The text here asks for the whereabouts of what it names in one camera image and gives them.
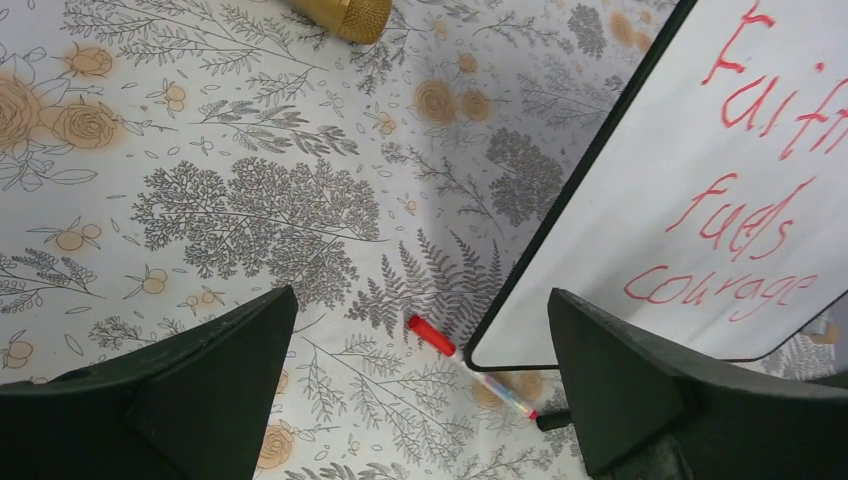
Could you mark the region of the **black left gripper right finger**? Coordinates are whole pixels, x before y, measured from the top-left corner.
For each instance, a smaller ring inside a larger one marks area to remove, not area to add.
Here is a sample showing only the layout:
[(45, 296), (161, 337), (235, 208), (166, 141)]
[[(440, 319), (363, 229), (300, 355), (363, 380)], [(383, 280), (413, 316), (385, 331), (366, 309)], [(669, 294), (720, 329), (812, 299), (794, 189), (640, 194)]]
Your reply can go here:
[(567, 408), (594, 479), (843, 479), (847, 375), (788, 380), (631, 325), (562, 289), (548, 300)]

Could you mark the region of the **red marker cap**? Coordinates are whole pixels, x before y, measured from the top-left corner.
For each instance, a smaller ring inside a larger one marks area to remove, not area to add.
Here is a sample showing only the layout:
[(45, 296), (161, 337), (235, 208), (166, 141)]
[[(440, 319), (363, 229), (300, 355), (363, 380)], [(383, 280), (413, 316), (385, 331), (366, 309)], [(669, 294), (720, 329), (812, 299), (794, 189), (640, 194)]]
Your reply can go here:
[(446, 357), (453, 357), (457, 347), (445, 334), (433, 327), (419, 315), (413, 315), (407, 320), (408, 328), (423, 342), (435, 348)]

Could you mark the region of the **red cap whiteboard marker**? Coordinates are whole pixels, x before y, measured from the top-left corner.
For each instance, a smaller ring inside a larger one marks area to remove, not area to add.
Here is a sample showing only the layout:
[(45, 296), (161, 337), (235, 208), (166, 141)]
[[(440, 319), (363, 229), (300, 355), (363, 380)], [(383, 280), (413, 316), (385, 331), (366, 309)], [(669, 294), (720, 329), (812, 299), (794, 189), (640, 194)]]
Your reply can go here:
[(461, 352), (458, 350), (453, 357), (446, 357), (460, 366), (463, 370), (469, 373), (475, 380), (481, 383), (486, 390), (492, 393), (496, 398), (500, 399), (504, 404), (509, 405), (516, 410), (522, 417), (535, 421), (539, 414), (530, 406), (529, 403), (521, 399), (516, 393), (503, 385), (494, 376), (482, 372), (474, 371), (463, 360)]

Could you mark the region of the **white whiteboard black frame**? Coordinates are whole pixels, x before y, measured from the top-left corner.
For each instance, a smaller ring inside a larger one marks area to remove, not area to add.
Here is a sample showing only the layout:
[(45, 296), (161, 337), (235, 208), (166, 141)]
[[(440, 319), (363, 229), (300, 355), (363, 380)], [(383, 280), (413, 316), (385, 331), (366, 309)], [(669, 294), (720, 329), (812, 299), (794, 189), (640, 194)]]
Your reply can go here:
[(555, 289), (714, 358), (847, 293), (847, 5), (673, 9), (466, 350), (553, 369)]

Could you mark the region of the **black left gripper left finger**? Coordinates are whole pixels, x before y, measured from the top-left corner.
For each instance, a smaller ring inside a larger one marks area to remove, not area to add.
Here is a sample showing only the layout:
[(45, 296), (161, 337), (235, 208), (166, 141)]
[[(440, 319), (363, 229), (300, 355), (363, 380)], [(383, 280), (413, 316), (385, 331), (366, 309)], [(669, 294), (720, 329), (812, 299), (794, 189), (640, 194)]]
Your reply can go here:
[(298, 312), (275, 288), (43, 384), (1, 388), (5, 479), (249, 479)]

